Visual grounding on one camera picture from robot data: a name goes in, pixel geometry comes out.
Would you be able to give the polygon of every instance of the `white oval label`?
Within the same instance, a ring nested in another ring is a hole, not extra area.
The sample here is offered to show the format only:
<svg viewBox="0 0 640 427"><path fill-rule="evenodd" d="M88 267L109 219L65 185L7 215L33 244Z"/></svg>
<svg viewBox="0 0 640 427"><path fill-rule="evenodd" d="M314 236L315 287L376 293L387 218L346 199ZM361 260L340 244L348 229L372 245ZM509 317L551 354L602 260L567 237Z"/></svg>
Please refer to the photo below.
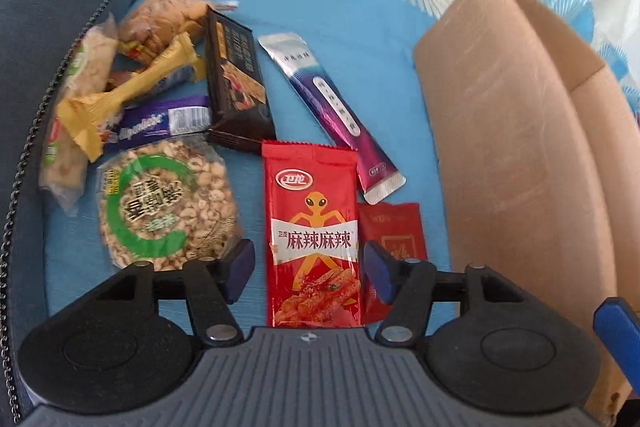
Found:
<svg viewBox="0 0 640 427"><path fill-rule="evenodd" d="M313 184L314 179L308 172L299 169L284 169L276 174L276 181L280 187L287 190L305 190Z"/></svg>

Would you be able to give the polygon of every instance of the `white banner label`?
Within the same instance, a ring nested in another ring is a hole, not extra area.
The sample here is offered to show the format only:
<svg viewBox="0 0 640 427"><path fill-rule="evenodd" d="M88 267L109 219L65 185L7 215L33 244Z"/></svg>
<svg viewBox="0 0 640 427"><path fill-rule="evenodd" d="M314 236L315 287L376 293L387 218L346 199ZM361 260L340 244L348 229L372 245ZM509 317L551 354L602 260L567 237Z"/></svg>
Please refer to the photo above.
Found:
<svg viewBox="0 0 640 427"><path fill-rule="evenodd" d="M312 229L271 219L271 250L274 264L286 263L313 253L324 253L357 263L358 222L348 221Z"/></svg>

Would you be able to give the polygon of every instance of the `white barcode label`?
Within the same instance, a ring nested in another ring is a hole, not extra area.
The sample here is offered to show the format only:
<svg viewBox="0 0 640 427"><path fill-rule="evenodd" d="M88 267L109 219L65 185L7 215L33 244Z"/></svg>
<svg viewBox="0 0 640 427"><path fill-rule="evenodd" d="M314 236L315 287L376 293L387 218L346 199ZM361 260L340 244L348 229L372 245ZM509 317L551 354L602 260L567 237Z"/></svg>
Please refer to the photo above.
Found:
<svg viewBox="0 0 640 427"><path fill-rule="evenodd" d="M169 133L171 136L206 130L211 125L208 107L193 106L169 109Z"/></svg>

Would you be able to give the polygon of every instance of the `purple stick packet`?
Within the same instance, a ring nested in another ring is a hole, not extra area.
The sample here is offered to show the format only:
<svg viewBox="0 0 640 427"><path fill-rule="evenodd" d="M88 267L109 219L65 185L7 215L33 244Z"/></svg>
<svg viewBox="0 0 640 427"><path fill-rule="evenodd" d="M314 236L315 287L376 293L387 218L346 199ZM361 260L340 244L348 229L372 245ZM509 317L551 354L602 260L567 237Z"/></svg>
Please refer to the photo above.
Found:
<svg viewBox="0 0 640 427"><path fill-rule="evenodd" d="M169 102L146 102L126 108L109 131L106 151L139 147L181 134L207 130L211 125L209 97L188 96Z"/></svg>
<svg viewBox="0 0 640 427"><path fill-rule="evenodd" d="M358 152L358 180L367 203L382 201L406 183L402 172L353 114L300 36L295 33L266 35L258 42L279 65L334 143Z"/></svg>

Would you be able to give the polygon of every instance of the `metal screw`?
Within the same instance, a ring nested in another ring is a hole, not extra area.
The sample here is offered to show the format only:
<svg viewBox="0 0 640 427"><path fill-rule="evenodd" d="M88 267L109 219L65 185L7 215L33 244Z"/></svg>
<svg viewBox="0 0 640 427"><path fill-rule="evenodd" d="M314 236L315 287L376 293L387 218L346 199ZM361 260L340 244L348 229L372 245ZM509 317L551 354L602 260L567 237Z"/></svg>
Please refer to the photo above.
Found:
<svg viewBox="0 0 640 427"><path fill-rule="evenodd" d="M229 324L216 324L207 328L206 333L212 341L225 342L234 339L238 330Z"/></svg>
<svg viewBox="0 0 640 427"><path fill-rule="evenodd" d="M382 338L388 342L400 343L411 339L414 334L404 326L388 326L382 330Z"/></svg>

